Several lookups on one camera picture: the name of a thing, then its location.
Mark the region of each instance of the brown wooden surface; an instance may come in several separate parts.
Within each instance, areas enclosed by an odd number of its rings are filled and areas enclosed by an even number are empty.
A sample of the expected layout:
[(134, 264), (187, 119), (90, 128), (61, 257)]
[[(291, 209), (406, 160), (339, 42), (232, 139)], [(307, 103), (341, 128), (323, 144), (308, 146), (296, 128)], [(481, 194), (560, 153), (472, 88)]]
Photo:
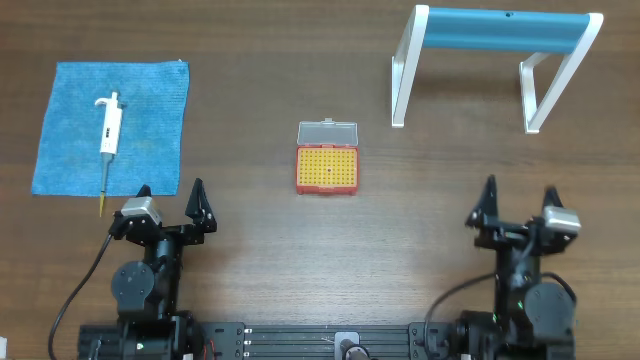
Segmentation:
[[(406, 117), (392, 129), (391, 55), (410, 1), (0, 2), (0, 336), (12, 358), (45, 358), (49, 328), (110, 224), (96, 198), (32, 196), (58, 61), (189, 61), (178, 196), (182, 223), (204, 179), (219, 232), (185, 252), (180, 304), (204, 321), (404, 324), (440, 293), (492, 270), (463, 220), (489, 173), (504, 218), (523, 221), (554, 183), (583, 232), (544, 259), (579, 295), (579, 359), (636, 358), (640, 330), (640, 2), (452, 1), (450, 7), (602, 12), (604, 26), (539, 135), (524, 135), (525, 54), (422, 53)], [(443, 6), (444, 1), (431, 2)], [(539, 92), (558, 60), (536, 68)], [(301, 120), (356, 121), (354, 197), (298, 196)], [(108, 199), (106, 212), (124, 198)], [(83, 323), (116, 319), (110, 280), (141, 257), (111, 245), (67, 311), (59, 358)], [(489, 309), (484, 284), (437, 316)]]

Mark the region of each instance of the pipette tip box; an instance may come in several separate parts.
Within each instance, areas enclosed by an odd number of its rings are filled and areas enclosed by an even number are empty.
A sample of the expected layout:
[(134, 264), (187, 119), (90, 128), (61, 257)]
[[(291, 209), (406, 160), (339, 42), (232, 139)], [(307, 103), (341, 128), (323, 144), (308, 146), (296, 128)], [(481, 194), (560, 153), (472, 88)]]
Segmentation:
[(298, 194), (354, 195), (359, 184), (358, 125), (302, 121), (298, 127)]

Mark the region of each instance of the blue and white rack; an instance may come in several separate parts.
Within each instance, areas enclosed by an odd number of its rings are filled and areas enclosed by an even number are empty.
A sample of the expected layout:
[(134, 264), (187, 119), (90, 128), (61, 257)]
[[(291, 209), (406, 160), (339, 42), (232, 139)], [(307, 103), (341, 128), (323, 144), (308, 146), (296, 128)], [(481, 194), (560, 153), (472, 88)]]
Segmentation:
[[(602, 21), (602, 14), (597, 13), (555, 14), (417, 5), (392, 58), (391, 125), (404, 127), (423, 47), (518, 51), (534, 53), (520, 63), (520, 84), (525, 132), (537, 134), (589, 51)], [(564, 55), (564, 59), (538, 106), (533, 68), (551, 54)]]

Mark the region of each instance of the yellow pipette tip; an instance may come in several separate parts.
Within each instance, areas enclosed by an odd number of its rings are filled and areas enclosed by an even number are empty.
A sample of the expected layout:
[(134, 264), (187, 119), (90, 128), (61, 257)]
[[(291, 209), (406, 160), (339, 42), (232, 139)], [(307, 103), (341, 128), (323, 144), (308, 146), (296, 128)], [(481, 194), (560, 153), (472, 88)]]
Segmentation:
[(102, 217), (102, 208), (104, 207), (104, 191), (100, 192), (100, 217)]

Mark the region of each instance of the white object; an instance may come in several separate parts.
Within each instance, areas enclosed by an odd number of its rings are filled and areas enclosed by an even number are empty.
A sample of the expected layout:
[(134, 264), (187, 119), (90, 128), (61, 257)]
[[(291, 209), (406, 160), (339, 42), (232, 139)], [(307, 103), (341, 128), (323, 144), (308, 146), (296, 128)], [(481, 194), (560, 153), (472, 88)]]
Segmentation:
[[(428, 18), (429, 6), (416, 5), (409, 17), (395, 56), (391, 58), (391, 126), (394, 128), (404, 127), (404, 117), (409, 104), (409, 96), (420, 58), (420, 50), (422, 50)], [(574, 51), (564, 57), (540, 106), (537, 106), (536, 103), (533, 68), (550, 54), (535, 53), (520, 63), (522, 110), (524, 129), (527, 134), (537, 134), (540, 131), (542, 123), (598, 35), (603, 19), (602, 14), (589, 13), (589, 24), (585, 32), (578, 40)]]
[(0, 359), (7, 358), (7, 338), (0, 337)]
[(535, 53), (527, 60), (520, 63), (520, 87), (522, 89), (522, 114), (524, 116), (524, 131), (527, 134), (537, 134), (540, 132), (542, 123), (549, 115), (549, 112), (558, 101), (560, 94), (569, 83), (569, 80), (576, 72), (578, 66), (589, 51), (591, 44), (598, 35), (604, 16), (598, 13), (589, 13), (589, 24), (578, 40), (576, 48), (569, 55), (566, 55), (560, 64), (549, 90), (542, 98), (540, 106), (536, 102), (536, 89), (533, 82), (533, 68), (550, 54)]
[(106, 105), (107, 107), (104, 113), (100, 152), (115, 155), (118, 151), (120, 124), (122, 123), (122, 109), (118, 107), (118, 93), (115, 91), (112, 92), (110, 99), (100, 98), (96, 100), (95, 105)]

